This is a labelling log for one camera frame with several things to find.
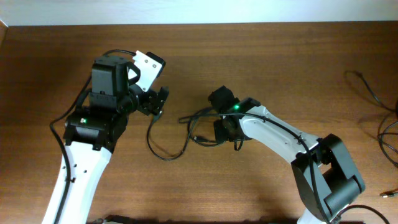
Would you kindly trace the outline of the black cable white-tipped plug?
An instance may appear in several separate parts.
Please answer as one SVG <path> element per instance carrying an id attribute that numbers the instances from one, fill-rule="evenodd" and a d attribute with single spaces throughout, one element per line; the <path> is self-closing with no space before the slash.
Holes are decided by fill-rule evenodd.
<path id="1" fill-rule="evenodd" d="M 199 135 L 194 135 L 194 130 L 199 122 L 200 118 L 204 118 L 213 111 L 212 107 L 205 107 L 193 113 L 192 115 L 188 115 L 187 117 L 179 118 L 179 124 L 186 125 L 186 135 L 183 140 L 183 144 L 179 146 L 172 146 L 172 150 L 170 151 L 166 147 L 161 146 L 159 143 L 155 141 L 152 136 L 152 129 L 155 124 L 161 119 L 163 113 L 160 112 L 158 115 L 153 115 L 150 125 L 146 132 L 146 144 L 150 152 L 158 159 L 162 161 L 175 161 L 181 158 L 188 147 L 190 142 L 193 142 L 202 147 L 217 147 L 224 142 L 217 142 L 216 140 L 210 140 L 208 138 L 204 138 Z"/>

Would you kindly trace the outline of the black cable gold plugs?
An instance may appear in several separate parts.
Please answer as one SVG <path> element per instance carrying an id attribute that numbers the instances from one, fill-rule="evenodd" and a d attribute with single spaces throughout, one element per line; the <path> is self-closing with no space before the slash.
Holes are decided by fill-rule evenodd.
<path id="1" fill-rule="evenodd" d="M 367 91 L 370 93 L 370 95 L 373 97 L 373 99 L 376 101 L 377 105 L 381 108 L 384 108 L 385 110 L 388 110 L 390 112 L 397 112 L 397 106 L 395 106 L 394 108 L 390 108 L 388 106 L 386 106 L 380 99 L 379 97 L 375 94 L 375 92 L 371 89 L 371 87 L 369 86 L 369 83 L 366 81 L 366 79 L 364 78 L 363 74 L 359 71 L 356 70 L 346 70 L 344 72 L 345 75 L 347 74 L 352 74 L 355 75 L 356 77 L 358 77 L 363 84 L 365 85 Z"/>

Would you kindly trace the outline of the black cable small plug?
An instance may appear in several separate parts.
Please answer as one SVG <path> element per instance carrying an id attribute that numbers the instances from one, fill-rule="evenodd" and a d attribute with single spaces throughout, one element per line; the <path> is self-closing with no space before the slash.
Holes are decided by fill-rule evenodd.
<path id="1" fill-rule="evenodd" d="M 386 151 L 387 149 L 390 149 L 393 151 L 395 154 L 397 154 L 397 149 L 392 146 L 392 144 L 389 144 L 385 141 L 386 136 L 397 136 L 397 133 L 391 133 L 389 132 L 392 128 L 397 127 L 397 121 L 387 125 L 384 129 L 382 129 L 382 125 L 384 124 L 384 120 L 381 122 L 381 124 L 378 127 L 377 130 L 377 136 L 376 139 L 378 141 L 379 147 L 383 153 L 383 155 L 387 158 L 387 160 L 395 167 L 397 168 L 397 161 L 393 160 L 393 158 L 388 154 Z M 396 197 L 397 196 L 397 190 L 389 190 L 385 191 L 379 194 L 381 198 L 391 198 L 391 197 Z"/>

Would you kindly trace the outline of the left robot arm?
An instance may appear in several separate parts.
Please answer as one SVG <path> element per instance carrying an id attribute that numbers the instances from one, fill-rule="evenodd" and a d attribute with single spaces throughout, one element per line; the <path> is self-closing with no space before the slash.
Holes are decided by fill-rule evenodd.
<path id="1" fill-rule="evenodd" d="M 169 90 L 151 89 L 165 60 L 137 51 L 131 60 L 104 54 L 95 59 L 89 80 L 62 116 L 63 136 L 56 136 L 62 161 L 44 223 L 85 223 L 98 182 L 129 115 L 159 115 Z"/>

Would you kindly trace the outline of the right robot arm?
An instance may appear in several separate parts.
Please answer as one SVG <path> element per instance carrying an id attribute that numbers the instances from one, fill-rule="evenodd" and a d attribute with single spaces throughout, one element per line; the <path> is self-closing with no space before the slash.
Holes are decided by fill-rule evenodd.
<path id="1" fill-rule="evenodd" d="M 334 134 L 321 138 L 277 118 L 253 98 L 239 100 L 222 86 L 208 101 L 219 119 L 216 142 L 233 142 L 239 151 L 255 139 L 291 165 L 305 212 L 299 223 L 332 223 L 364 192 L 364 180 L 343 141 Z"/>

